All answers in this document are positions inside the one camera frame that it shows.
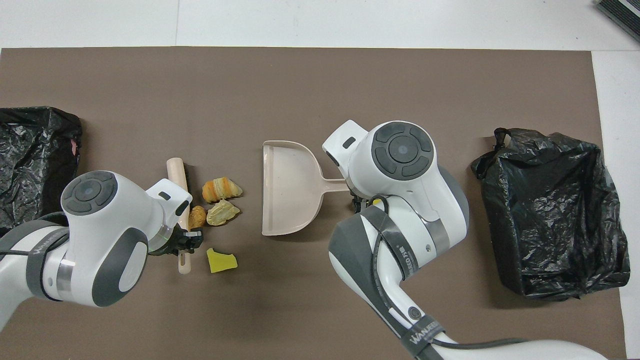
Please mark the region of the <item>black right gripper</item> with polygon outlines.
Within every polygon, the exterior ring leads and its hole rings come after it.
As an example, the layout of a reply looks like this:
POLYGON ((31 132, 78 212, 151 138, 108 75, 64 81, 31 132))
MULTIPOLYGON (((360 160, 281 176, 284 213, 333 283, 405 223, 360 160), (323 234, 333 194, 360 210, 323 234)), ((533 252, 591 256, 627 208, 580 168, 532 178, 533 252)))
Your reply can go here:
POLYGON ((358 214, 364 208, 368 207, 373 195, 366 194, 357 188, 350 188, 350 195, 352 196, 352 207, 355 214, 358 214))

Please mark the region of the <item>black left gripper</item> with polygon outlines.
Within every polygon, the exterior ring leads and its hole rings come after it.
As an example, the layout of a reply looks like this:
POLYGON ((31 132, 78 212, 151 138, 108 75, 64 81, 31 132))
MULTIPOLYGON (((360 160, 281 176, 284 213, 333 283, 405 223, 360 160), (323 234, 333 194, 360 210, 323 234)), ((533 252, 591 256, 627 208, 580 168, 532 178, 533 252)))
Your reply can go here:
POLYGON ((165 244, 160 248, 150 251, 151 256, 175 255, 179 251, 194 252, 202 244, 202 228, 192 228, 186 232, 180 227, 175 227, 165 244))

